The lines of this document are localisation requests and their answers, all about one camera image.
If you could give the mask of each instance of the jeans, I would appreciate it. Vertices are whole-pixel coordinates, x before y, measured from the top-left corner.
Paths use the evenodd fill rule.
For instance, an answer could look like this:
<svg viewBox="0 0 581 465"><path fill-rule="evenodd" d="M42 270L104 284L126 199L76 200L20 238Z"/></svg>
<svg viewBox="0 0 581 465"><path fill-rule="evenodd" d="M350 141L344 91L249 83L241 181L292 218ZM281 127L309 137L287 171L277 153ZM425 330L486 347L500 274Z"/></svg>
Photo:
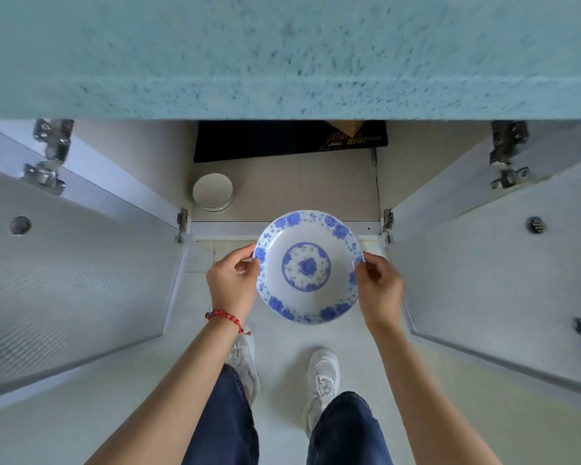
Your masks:
<svg viewBox="0 0 581 465"><path fill-rule="evenodd" d="M256 465L258 434L235 370L224 365L191 438L183 465ZM308 465L392 465L379 422L354 392L325 408L310 438Z"/></svg>

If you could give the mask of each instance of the bracelet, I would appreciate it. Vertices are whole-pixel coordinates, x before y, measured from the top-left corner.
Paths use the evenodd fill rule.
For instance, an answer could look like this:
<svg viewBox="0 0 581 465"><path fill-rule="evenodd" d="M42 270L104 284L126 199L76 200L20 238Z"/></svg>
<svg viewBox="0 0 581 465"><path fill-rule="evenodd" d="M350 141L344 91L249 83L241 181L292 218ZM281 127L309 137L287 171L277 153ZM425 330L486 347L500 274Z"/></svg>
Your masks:
<svg viewBox="0 0 581 465"><path fill-rule="evenodd" d="M225 319L232 321L235 325L237 325L239 327L239 334L245 334L246 336L251 335L251 331L248 331L247 333L245 331L243 331L243 328L241 328L241 322L237 319L237 317L235 317L234 315L231 315L230 313L228 313L224 310L213 310L212 312L207 312L204 314L204 317L207 320L210 320L214 316L219 316L221 318L225 318Z"/></svg>

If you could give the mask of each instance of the plate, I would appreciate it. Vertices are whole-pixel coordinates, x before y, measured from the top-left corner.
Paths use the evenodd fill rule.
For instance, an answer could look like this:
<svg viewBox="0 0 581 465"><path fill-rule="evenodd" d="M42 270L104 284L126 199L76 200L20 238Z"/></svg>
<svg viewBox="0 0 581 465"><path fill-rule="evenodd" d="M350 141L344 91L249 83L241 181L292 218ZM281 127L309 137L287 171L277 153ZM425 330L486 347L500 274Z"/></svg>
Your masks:
<svg viewBox="0 0 581 465"><path fill-rule="evenodd" d="M357 302L355 235L324 212L299 210L271 223L256 243L258 293L274 312L303 324L338 318Z"/></svg>

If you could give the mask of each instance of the white sneaker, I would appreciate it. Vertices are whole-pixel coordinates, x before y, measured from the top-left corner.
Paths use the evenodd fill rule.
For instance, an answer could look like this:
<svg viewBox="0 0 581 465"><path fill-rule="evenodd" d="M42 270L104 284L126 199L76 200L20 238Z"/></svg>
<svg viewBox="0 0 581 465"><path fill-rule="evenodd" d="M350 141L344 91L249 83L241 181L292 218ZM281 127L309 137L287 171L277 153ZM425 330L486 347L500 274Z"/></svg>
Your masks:
<svg viewBox="0 0 581 465"><path fill-rule="evenodd" d="M338 358L326 348L320 348L310 358L308 364L308 398L303 407L301 422L308 438L314 426L331 400L340 389L340 364Z"/></svg>
<svg viewBox="0 0 581 465"><path fill-rule="evenodd" d="M243 325L243 330L245 332L251 331L247 325ZM260 380L256 374L254 360L255 353L254 335L239 334L226 358L226 364L233 367L239 375L250 406L254 404L256 394L260 391Z"/></svg>

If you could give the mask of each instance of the forearm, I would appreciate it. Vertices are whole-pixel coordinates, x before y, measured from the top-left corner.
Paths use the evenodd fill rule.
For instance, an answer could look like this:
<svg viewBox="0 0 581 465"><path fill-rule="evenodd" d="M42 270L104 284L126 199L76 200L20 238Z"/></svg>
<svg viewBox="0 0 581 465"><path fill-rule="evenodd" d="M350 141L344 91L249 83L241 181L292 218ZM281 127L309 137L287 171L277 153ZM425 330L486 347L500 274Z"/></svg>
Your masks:
<svg viewBox="0 0 581 465"><path fill-rule="evenodd" d="M499 465L465 417L434 386L397 327L372 329L418 465Z"/></svg>
<svg viewBox="0 0 581 465"><path fill-rule="evenodd" d="M237 335L213 318L136 411L86 465L178 465Z"/></svg>

